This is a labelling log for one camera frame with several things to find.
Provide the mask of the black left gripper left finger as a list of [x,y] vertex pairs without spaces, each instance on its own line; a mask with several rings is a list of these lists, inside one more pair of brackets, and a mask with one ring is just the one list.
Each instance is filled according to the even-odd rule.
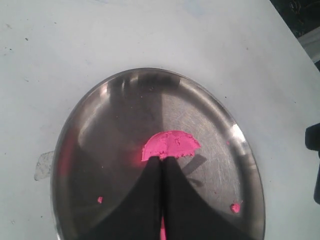
[[162,223],[162,161],[151,157],[121,204],[83,240],[159,240]]

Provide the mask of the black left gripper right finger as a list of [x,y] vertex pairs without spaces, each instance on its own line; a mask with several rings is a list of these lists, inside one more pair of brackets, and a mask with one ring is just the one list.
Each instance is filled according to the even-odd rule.
[[162,214],[167,240],[250,239],[201,198],[174,157],[165,158],[161,167]]

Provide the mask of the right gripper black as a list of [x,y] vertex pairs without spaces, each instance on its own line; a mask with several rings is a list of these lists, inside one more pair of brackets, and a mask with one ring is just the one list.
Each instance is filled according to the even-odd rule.
[[[311,151],[318,152],[320,155],[320,124],[309,126],[305,130],[305,146]],[[313,199],[320,204],[320,170],[317,171],[317,178],[314,188]]]

